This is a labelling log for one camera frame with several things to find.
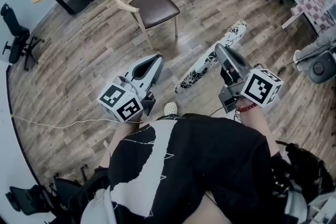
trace red bracelet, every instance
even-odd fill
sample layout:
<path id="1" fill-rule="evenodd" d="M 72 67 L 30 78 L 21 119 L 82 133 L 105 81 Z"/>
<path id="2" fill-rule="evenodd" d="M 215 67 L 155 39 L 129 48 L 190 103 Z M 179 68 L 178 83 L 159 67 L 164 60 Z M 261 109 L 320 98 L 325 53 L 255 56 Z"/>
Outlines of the red bracelet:
<path id="1" fill-rule="evenodd" d="M 257 106 L 257 104 L 253 103 L 252 105 L 246 106 L 244 108 L 237 108 L 237 111 L 238 112 L 246 112 L 246 111 L 248 111 L 248 110 L 250 110 L 252 108 L 255 108 L 256 106 Z"/>

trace black table leg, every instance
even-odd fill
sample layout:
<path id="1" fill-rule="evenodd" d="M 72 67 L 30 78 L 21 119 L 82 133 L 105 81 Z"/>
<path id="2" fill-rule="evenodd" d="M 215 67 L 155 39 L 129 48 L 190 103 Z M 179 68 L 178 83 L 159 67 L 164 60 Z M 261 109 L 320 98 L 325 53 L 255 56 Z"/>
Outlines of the black table leg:
<path id="1" fill-rule="evenodd" d="M 73 15 L 75 12 L 70 8 L 67 3 L 65 3 L 63 0 L 56 0 L 56 2 L 61 5 L 69 14 Z"/>

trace white sneaker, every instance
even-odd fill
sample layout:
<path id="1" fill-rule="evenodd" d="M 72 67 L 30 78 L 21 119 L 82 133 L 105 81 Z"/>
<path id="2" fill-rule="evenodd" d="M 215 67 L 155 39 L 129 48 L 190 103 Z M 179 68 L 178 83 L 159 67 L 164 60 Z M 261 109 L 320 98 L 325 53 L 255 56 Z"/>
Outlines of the white sneaker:
<path id="1" fill-rule="evenodd" d="M 298 57 L 298 53 L 299 52 L 301 52 L 301 50 L 296 50 L 295 52 L 294 52 L 294 55 L 293 55 L 293 62 L 295 63 L 295 65 L 296 65 L 296 69 L 299 71 L 299 72 L 301 72 L 302 70 L 303 70 L 303 68 L 302 68 L 302 66 L 300 65 L 300 62 L 299 62 L 299 60 L 298 59 L 300 59 L 299 57 Z"/>
<path id="2" fill-rule="evenodd" d="M 293 55 L 293 62 L 297 65 L 298 63 L 299 63 L 299 61 L 298 61 L 298 56 L 297 56 L 297 54 L 299 53 L 299 52 L 301 52 L 301 50 L 296 50 L 295 52 L 294 52 L 294 55 Z"/>
<path id="3" fill-rule="evenodd" d="M 174 102 L 170 102 L 165 105 L 163 112 L 165 116 L 168 116 L 170 114 L 177 115 L 177 105 Z"/>

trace brown chair seat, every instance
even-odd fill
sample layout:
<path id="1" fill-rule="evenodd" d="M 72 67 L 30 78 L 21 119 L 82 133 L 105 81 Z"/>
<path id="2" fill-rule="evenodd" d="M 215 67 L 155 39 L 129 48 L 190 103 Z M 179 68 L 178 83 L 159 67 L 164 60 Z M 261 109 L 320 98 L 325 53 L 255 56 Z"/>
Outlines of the brown chair seat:
<path id="1" fill-rule="evenodd" d="M 140 9 L 140 17 L 145 29 L 165 22 L 180 13 L 171 0 L 132 0 L 131 6 Z"/>

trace wrist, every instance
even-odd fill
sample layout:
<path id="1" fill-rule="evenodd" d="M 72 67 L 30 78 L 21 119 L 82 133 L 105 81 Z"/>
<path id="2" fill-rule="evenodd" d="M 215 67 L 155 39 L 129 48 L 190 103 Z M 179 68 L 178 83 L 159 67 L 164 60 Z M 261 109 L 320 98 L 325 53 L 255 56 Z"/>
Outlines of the wrist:
<path id="1" fill-rule="evenodd" d="M 138 113 L 137 115 L 130 118 L 128 121 L 125 121 L 129 124 L 140 124 L 141 123 L 141 117 L 142 117 L 142 111 Z"/>
<path id="2" fill-rule="evenodd" d="M 245 106 L 245 107 L 243 107 L 243 108 L 237 108 L 236 110 L 237 110 L 239 113 L 241 113 L 241 112 L 247 112 L 247 111 L 249 111 L 249 110 L 251 110 L 251 109 L 253 109 L 253 108 L 256 108 L 257 106 L 258 106 L 257 104 L 253 103 L 253 104 L 248 105 L 248 106 Z"/>
<path id="3" fill-rule="evenodd" d="M 248 100 L 245 97 L 239 97 L 236 102 L 237 108 L 245 108 L 247 106 L 253 105 L 254 103 L 251 100 Z"/>

